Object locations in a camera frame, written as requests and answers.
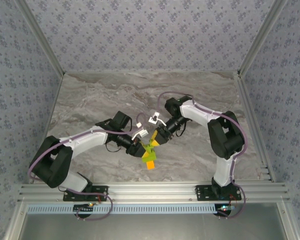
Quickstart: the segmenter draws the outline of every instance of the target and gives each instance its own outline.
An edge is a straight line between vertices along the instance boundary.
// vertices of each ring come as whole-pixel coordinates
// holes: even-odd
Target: orange block
[[[154,169],[155,168],[155,162],[154,161],[147,161],[146,162],[146,167],[148,168],[148,170]]]

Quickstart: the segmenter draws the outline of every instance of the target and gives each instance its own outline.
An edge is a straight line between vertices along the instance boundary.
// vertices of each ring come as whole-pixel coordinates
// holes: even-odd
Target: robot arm
[[[147,156],[148,153],[139,138],[132,139],[127,134],[116,134],[123,132],[122,129],[126,127],[129,121],[132,121],[129,116],[118,111],[113,119],[99,122],[82,133],[60,139],[48,136],[43,141],[30,165],[52,146],[61,142],[66,143],[46,154],[35,165],[32,172],[50,188],[63,187],[77,192],[89,192],[87,188],[91,186],[91,182],[81,174],[69,170],[71,160],[77,155],[93,147],[113,141],[118,146],[126,148],[126,153],[129,155],[139,158]]]
[[[238,122],[235,114],[231,111],[225,113],[213,111],[207,107],[197,104],[208,112],[223,114]],[[216,172],[212,179],[212,185],[217,184],[219,188],[228,186],[231,183],[230,175],[233,156],[242,150],[244,138],[240,130],[229,120],[203,112],[196,108],[189,96],[178,100],[170,98],[166,101],[164,108],[172,115],[165,123],[161,123],[155,130],[150,144],[159,146],[172,139],[173,134],[187,121],[195,121],[208,128],[210,143],[216,157]],[[158,114],[152,117],[151,121],[157,121]]]

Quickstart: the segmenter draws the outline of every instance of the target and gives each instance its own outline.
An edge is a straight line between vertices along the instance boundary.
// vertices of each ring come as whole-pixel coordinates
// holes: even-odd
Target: gray marble table
[[[231,72],[110,72],[66,74],[49,125],[49,135],[57,138],[87,130],[95,123],[114,117],[117,111],[135,119],[139,112],[153,114],[157,97],[164,91],[179,91],[195,96],[198,103],[216,111],[233,111],[246,130],[249,145],[238,159],[235,178],[257,180],[261,174],[260,160],[251,139],[248,124],[240,104]],[[170,115],[161,114],[166,121]],[[142,139],[147,143],[155,126],[147,126],[150,134]],[[109,144],[109,149],[117,146]],[[216,169],[216,156],[211,149],[208,130],[189,122],[181,137],[155,148],[155,169],[147,170],[140,158],[127,155],[122,149],[111,153],[97,146],[72,160],[70,169],[93,182],[123,181],[210,181]]]

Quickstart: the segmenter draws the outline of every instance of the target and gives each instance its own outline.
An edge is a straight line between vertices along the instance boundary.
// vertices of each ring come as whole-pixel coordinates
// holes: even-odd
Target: patterned wallpaper
[[[0,0],[0,240],[60,80],[13,0]]]
[[[300,223],[300,0],[288,1],[244,79]]]
[[[235,70],[273,0],[26,0],[65,72]]]

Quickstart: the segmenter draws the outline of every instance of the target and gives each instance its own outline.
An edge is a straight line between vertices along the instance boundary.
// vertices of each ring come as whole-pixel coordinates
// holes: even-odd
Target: metal floor
[[[27,214],[20,240],[286,240],[275,203],[247,204],[234,219],[213,214],[113,214],[78,221],[73,214]]]

